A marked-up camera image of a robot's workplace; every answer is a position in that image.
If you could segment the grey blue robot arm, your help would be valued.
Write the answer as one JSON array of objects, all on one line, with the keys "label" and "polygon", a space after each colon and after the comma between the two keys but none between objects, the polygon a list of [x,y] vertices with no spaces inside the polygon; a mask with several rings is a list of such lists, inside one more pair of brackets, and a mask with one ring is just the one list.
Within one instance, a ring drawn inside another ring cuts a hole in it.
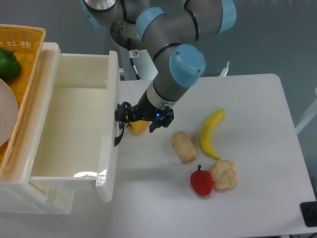
[{"label": "grey blue robot arm", "polygon": [[115,111],[120,128],[132,122],[150,122],[150,131],[168,127],[173,106],[193,86],[206,61],[193,43],[231,28],[236,7],[231,0],[187,0],[178,15],[160,7],[146,7],[142,0],[83,0],[81,5],[94,27],[123,20],[135,26],[158,73],[139,102],[121,103]]}]

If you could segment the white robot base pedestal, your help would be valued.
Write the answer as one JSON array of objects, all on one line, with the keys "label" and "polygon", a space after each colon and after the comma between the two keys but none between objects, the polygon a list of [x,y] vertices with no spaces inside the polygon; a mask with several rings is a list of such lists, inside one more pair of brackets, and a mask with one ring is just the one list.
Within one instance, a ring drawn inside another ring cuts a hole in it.
[{"label": "white robot base pedestal", "polygon": [[110,34],[119,48],[124,80],[153,80],[158,71],[135,25],[124,20],[116,21],[111,24]]}]

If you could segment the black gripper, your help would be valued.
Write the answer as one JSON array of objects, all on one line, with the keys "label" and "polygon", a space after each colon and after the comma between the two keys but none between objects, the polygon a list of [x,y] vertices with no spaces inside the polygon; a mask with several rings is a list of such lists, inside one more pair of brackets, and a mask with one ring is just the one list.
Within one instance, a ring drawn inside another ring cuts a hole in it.
[{"label": "black gripper", "polygon": [[149,132],[152,133],[157,128],[168,127],[174,120],[174,112],[168,104],[164,105],[163,109],[155,107],[147,96],[142,96],[134,107],[128,102],[117,104],[115,121],[118,122],[119,128],[139,120],[151,121]]}]

